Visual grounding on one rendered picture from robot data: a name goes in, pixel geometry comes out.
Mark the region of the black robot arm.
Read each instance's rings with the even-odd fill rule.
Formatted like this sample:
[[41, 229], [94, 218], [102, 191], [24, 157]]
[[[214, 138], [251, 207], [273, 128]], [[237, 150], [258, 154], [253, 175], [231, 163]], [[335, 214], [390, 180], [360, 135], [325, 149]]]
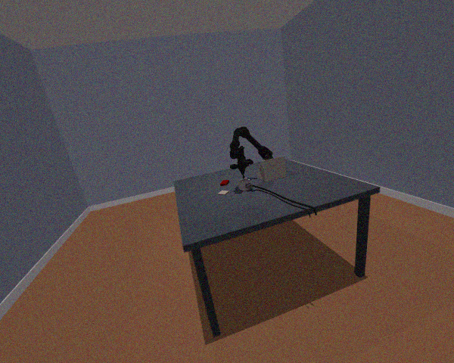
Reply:
[[[232, 140], [232, 143], [230, 144], [230, 157], [232, 159], [235, 159], [237, 157], [242, 157], [244, 156], [244, 147], [243, 146], [240, 146], [240, 141], [238, 140], [239, 139], [239, 136], [241, 136], [242, 138], [246, 138], [257, 150], [258, 150], [258, 154], [264, 159], [264, 160], [269, 160], [269, 159], [273, 159], [272, 155], [273, 155], [273, 152], [271, 152], [270, 149], [268, 149], [267, 147], [265, 146], [262, 146], [249, 132], [249, 130], [247, 129], [246, 126], [242, 126], [240, 128], [237, 128], [235, 131], [234, 131], [234, 135], [233, 135], [233, 140]], [[239, 147], [240, 146], [240, 147]], [[239, 147], [239, 148], [238, 148]], [[238, 148], [238, 149], [237, 149]], [[268, 155], [267, 155], [268, 154]], [[251, 163], [251, 160], [248, 159], [246, 160], [245, 158], [244, 159], [240, 159], [240, 165], [243, 165], [244, 167], [246, 166], [249, 166], [249, 164]]]

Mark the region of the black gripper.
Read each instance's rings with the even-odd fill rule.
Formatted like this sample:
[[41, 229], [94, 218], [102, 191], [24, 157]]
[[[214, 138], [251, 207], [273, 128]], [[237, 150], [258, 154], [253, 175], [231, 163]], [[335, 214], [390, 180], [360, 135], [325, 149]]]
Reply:
[[239, 162], [240, 162], [240, 159], [241, 159], [241, 158], [244, 159], [245, 156], [237, 157], [236, 159], [238, 159], [238, 161], [237, 161], [238, 164], [237, 164], [237, 165], [236, 165], [236, 164], [230, 165], [230, 169], [239, 169], [240, 172], [241, 172], [241, 174], [243, 175], [244, 172], [245, 172], [246, 167], [244, 167], [243, 165], [240, 165]]

